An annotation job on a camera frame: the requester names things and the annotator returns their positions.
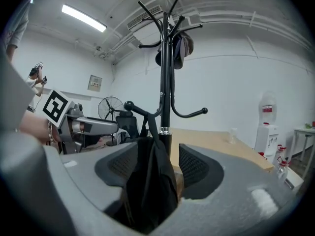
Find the white table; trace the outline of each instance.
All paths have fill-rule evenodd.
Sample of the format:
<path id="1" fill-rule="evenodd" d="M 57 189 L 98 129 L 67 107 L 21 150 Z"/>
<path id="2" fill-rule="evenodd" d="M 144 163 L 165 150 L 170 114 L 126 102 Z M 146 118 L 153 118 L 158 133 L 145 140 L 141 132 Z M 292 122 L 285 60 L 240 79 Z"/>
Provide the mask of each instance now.
<path id="1" fill-rule="evenodd" d="M 307 166 L 306 169 L 302 175 L 302 179 L 305 178 L 307 171 L 309 170 L 310 166 L 311 166 L 311 162 L 315 153 L 315 128 L 303 128 L 303 127 L 298 127 L 294 129 L 294 134 L 293 134 L 293 141 L 292 141 L 292 146 L 291 146 L 291 150 L 290 150 L 290 154 L 288 157 L 288 162 L 291 161 L 292 159 L 292 155 L 296 149 L 296 145 L 298 142 L 298 134 L 304 134 L 304 135 L 309 135 L 309 136 L 313 136 L 313 141 L 314 141 L 314 145 L 313 145 L 313 149 L 312 149 L 312 153 L 311 156 L 309 158 L 309 161 L 307 162 Z M 305 142 L 304 142 L 304 147 L 303 147 L 303 152 L 302 152 L 302 158 L 304 156 L 305 153 L 305 147 L 306 147 L 306 142 L 307 142 L 307 137 L 305 138 Z"/>

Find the wall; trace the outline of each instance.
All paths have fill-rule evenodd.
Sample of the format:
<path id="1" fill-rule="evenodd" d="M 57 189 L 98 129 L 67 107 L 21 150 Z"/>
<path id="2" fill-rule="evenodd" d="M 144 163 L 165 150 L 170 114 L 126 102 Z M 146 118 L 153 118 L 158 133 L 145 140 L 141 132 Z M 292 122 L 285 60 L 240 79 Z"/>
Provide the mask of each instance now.
<path id="1" fill-rule="evenodd" d="M 229 24 L 209 24 L 189 34 L 194 51 L 185 59 L 183 69 L 175 71 L 176 108 L 182 114 L 203 107 L 209 112 L 189 119 L 172 113 L 172 127 L 217 131 L 234 127 L 238 138 L 253 148 L 258 104 L 267 90 L 277 98 L 276 124 L 283 145 L 290 146 L 294 127 L 314 120 L 314 64 L 301 47 L 264 30 Z M 111 93 L 123 102 L 132 100 L 155 112 L 160 84 L 156 53 L 156 49 L 142 49 L 118 63 Z M 300 139 L 297 152 L 302 143 Z"/>
<path id="2" fill-rule="evenodd" d="M 48 83 L 37 107 L 39 115 L 43 114 L 41 104 L 45 102 L 50 89 L 58 89 L 75 102 L 82 103 L 86 116 L 98 117 L 98 104 L 109 96 L 113 81 L 110 63 L 93 57 L 79 47 L 75 48 L 74 44 L 26 31 L 16 50 L 13 66 L 26 79 L 30 70 L 40 61 L 44 63 L 43 76 L 47 76 Z M 103 79 L 100 92 L 88 90 L 91 75 Z M 35 105 L 38 101 L 39 97 L 35 96 Z"/>

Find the fluorescent light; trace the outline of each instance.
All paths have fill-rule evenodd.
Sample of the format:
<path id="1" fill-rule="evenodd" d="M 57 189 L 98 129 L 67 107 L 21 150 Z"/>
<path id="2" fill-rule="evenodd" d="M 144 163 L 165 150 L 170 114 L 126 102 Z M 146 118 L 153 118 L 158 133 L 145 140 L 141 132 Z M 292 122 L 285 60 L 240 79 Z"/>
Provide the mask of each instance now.
<path id="1" fill-rule="evenodd" d="M 83 14 L 82 12 L 71 8 L 70 6 L 64 4 L 62 12 L 68 14 L 76 19 L 81 20 L 82 22 L 94 27 L 95 29 L 99 30 L 100 32 L 104 32 L 106 30 L 106 26 L 101 24 L 100 22 L 96 21 L 95 19 L 89 17 L 88 15 Z"/>

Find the black and white square marker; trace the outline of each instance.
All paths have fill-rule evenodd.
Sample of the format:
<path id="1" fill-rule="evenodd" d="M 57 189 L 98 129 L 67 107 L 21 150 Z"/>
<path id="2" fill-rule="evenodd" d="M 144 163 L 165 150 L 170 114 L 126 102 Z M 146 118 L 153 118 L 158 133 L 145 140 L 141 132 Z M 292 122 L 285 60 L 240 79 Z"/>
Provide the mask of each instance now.
<path id="1" fill-rule="evenodd" d="M 60 91 L 53 89 L 48 96 L 43 112 L 53 125 L 59 127 L 70 104 L 71 100 Z"/>

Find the ceiling air conditioning unit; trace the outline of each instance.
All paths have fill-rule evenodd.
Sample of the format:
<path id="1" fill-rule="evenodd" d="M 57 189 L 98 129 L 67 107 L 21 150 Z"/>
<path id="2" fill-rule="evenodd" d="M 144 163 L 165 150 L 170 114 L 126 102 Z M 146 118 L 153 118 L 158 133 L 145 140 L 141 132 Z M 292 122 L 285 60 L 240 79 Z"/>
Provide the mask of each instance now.
<path id="1" fill-rule="evenodd" d="M 154 6 L 149 9 L 149 11 L 156 19 L 163 21 L 163 10 L 160 5 Z M 149 15 L 146 12 L 143 12 L 141 15 L 131 20 L 127 24 L 128 30 L 132 31 L 135 38 L 143 45 L 151 45 L 160 40 L 160 33 L 153 21 L 142 21 L 144 18 L 149 18 Z M 175 25 L 172 16 L 170 17 L 170 23 Z"/>

